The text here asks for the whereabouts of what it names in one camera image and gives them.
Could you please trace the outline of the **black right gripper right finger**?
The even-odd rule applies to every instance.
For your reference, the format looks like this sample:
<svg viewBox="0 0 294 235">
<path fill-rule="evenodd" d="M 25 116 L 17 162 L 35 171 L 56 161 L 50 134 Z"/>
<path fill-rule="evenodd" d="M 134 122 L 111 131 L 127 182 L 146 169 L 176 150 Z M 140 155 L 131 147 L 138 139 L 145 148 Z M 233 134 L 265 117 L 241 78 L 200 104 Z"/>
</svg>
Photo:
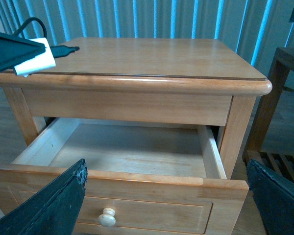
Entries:
<svg viewBox="0 0 294 235">
<path fill-rule="evenodd" d="M 255 159 L 246 167 L 249 188 L 271 235 L 294 235 L 294 183 Z"/>
</svg>

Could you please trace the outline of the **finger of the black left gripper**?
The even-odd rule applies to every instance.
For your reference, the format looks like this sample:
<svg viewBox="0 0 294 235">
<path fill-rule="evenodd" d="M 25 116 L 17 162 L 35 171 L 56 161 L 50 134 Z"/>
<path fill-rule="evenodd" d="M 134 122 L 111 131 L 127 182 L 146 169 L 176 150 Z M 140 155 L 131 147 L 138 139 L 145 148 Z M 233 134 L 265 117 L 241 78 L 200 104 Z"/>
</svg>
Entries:
<svg viewBox="0 0 294 235">
<path fill-rule="evenodd" d="M 0 32 L 0 72 L 45 52 L 42 43 Z"/>
</svg>

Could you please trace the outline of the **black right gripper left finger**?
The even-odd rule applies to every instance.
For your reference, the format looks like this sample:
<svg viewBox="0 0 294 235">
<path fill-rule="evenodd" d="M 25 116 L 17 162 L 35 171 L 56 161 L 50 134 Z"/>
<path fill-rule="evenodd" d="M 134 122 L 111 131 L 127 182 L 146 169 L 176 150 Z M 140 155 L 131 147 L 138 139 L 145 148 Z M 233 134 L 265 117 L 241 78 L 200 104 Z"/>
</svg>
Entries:
<svg viewBox="0 0 294 235">
<path fill-rule="evenodd" d="M 0 235 L 70 235 L 80 213 L 88 170 L 80 159 L 0 219 Z"/>
</svg>

